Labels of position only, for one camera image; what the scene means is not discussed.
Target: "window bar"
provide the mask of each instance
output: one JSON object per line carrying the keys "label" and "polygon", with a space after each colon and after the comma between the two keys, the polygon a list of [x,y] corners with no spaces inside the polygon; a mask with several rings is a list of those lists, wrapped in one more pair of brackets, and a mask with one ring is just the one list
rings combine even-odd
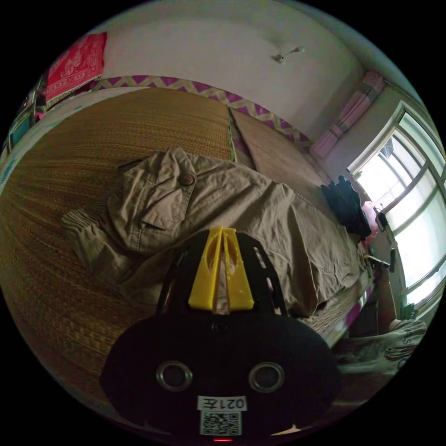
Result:
{"label": "window bar", "polygon": [[[438,294],[441,295],[443,294],[445,287],[446,287],[446,277],[444,277],[443,280],[435,287],[435,289],[432,290],[432,292],[430,292],[424,299],[416,303],[415,308],[423,308],[425,305],[428,305],[431,299],[433,299],[435,296],[437,296]],[[404,299],[407,304],[407,295],[405,293],[401,298]],[[432,306],[436,305],[439,299],[436,300],[436,302],[433,302],[431,305]]]}
{"label": "window bar", "polygon": [[418,182],[425,174],[427,167],[427,163],[425,163],[421,170],[417,173],[413,181],[404,189],[404,192],[383,209],[383,212],[385,214],[393,209],[412,189],[414,189],[414,187],[418,184]]}
{"label": "window bar", "polygon": [[446,262],[446,254],[443,255],[441,260],[434,266],[434,268],[429,273],[427,273],[424,277],[422,277],[420,280],[418,280],[413,285],[411,285],[410,287],[407,288],[406,295],[411,293],[413,290],[417,289],[426,280],[429,280],[435,273],[437,273],[439,271],[439,269],[442,267],[444,262]]}
{"label": "window bar", "polygon": [[417,158],[415,158],[413,156],[413,153],[407,149],[406,147],[406,143],[404,141],[402,141],[400,138],[398,138],[398,135],[394,135],[394,138],[406,149],[407,153],[412,157],[412,159],[417,163],[418,167],[422,167],[422,165],[420,164],[420,162],[417,160]]}
{"label": "window bar", "polygon": [[404,188],[407,187],[407,184],[404,182],[404,180],[398,175],[398,172],[393,168],[393,166],[389,163],[389,160],[380,152],[378,154],[381,161],[390,169],[390,171],[396,176],[396,179],[399,183],[403,185]]}
{"label": "window bar", "polygon": [[406,174],[410,177],[410,179],[411,180],[413,180],[413,176],[412,176],[412,174],[409,172],[409,169],[403,164],[403,162],[395,155],[395,153],[392,153],[392,156],[398,161],[398,163],[400,164],[400,166],[405,170],[405,172],[406,172]]}
{"label": "window bar", "polygon": [[413,223],[413,221],[418,218],[421,213],[431,204],[432,200],[434,199],[435,195],[439,191],[439,188],[436,187],[427,197],[426,201],[416,210],[416,212],[409,217],[401,226],[392,229],[392,232],[394,233],[394,236],[396,237],[399,233],[401,233],[404,229],[406,229],[409,225]]}
{"label": "window bar", "polygon": [[399,119],[397,119],[398,124],[404,118],[405,114],[412,117],[412,119],[414,119],[420,125],[420,127],[422,129],[424,129],[424,131],[428,134],[429,138],[437,146],[438,151],[440,152],[441,156],[444,158],[445,154],[444,154],[443,144],[442,144],[441,140],[439,139],[438,135],[435,134],[435,132],[429,127],[428,124],[424,123],[424,120],[421,116],[414,115],[411,111],[407,110],[405,107],[403,107],[403,109],[405,110],[405,112],[401,114]]}
{"label": "window bar", "polygon": [[437,169],[434,167],[434,165],[432,164],[432,161],[426,155],[424,150],[418,145],[418,143],[412,138],[412,136],[405,129],[403,129],[399,125],[397,126],[397,129],[400,133],[402,133],[409,140],[409,142],[418,150],[418,152],[420,152],[423,155],[424,159],[426,160],[427,164],[429,165],[429,170],[431,171],[432,175],[434,176],[435,181],[437,182],[437,184],[441,184],[440,175],[438,174]]}

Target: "pink curtain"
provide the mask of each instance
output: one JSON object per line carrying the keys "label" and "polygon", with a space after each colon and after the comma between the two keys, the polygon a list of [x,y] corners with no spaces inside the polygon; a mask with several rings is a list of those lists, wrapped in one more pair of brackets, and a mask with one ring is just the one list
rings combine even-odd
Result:
{"label": "pink curtain", "polygon": [[311,147],[311,151],[324,158],[339,138],[365,113],[384,87],[383,77],[369,71],[361,86],[342,110],[330,130],[324,133]]}

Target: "bed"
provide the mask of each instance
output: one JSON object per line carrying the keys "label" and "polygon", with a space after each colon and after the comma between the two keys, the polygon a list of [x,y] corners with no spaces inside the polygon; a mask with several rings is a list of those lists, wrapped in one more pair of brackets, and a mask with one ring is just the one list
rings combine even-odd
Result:
{"label": "bed", "polygon": [[[76,108],[74,101],[61,105],[58,113],[63,115],[64,107]],[[228,131],[228,108],[220,102],[169,89],[139,89],[84,107],[62,122],[53,118],[52,128],[32,150],[19,163],[11,160],[16,163],[14,170],[0,185],[0,283],[5,300],[19,331],[53,378],[109,419],[125,422],[98,383],[106,355],[127,327],[150,314],[144,306],[118,299],[85,274],[63,237],[60,220],[67,211],[101,196],[117,165],[178,145],[190,153],[231,160],[231,134],[243,138],[250,168],[268,176],[274,171],[265,166],[267,156],[261,158],[262,144],[280,151],[276,158],[287,165],[286,154],[293,152],[293,162],[305,169],[309,179],[302,181],[289,167],[287,182],[330,215],[326,203],[319,201],[321,177],[314,174],[308,156],[286,145],[283,141],[292,143],[265,124],[254,119],[249,126],[243,119],[234,113],[239,133]],[[365,271],[354,287],[304,322],[333,344],[363,305],[370,285]]]}

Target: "red cloth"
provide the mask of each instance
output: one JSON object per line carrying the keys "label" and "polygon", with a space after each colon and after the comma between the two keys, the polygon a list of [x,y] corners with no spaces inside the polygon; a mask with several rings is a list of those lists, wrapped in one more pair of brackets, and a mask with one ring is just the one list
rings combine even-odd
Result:
{"label": "red cloth", "polygon": [[46,86],[47,104],[101,76],[106,40],[107,33],[86,35],[51,65]]}

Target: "brown button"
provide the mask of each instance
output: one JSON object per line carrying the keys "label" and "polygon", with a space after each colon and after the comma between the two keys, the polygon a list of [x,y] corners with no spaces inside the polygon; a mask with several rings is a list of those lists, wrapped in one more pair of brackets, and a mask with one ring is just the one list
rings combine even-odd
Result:
{"label": "brown button", "polygon": [[180,176],[180,183],[183,186],[190,186],[194,182],[194,176],[190,173],[184,173]]}

